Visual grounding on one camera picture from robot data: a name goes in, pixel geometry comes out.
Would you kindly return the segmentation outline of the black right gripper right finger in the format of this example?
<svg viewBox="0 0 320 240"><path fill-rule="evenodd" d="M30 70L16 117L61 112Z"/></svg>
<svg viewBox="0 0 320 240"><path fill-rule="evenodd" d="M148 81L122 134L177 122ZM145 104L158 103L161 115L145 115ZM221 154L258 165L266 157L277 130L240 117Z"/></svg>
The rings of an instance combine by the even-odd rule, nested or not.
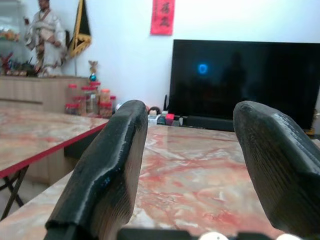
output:
<svg viewBox="0 0 320 240"><path fill-rule="evenodd" d="M254 101L236 104L233 128L270 224L300 238L318 238L319 147L290 116Z"/></svg>

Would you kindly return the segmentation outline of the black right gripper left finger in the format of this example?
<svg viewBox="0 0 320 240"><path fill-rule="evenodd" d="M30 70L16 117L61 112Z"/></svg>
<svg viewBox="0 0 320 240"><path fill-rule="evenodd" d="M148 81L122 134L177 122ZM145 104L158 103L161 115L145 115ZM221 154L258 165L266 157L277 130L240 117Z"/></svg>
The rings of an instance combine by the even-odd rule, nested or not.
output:
<svg viewBox="0 0 320 240"><path fill-rule="evenodd" d="M125 102L76 164L45 224L45 239L116 238L133 215L147 131L145 104Z"/></svg>

